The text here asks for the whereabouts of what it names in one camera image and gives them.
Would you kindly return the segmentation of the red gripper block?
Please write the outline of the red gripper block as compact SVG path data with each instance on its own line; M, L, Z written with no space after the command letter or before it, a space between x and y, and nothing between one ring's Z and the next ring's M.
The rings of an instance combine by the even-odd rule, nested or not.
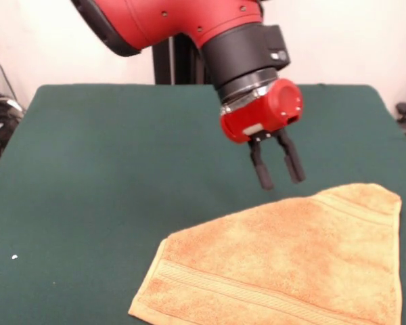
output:
M221 109L221 128L227 138L238 144L249 141L250 159L264 190L272 190L273 182L261 156L260 139L251 137L261 131L272 133L298 121L303 107L300 88L287 79L277 79ZM277 131L277 142L284 151L292 182L304 181L305 172L298 152L285 130Z

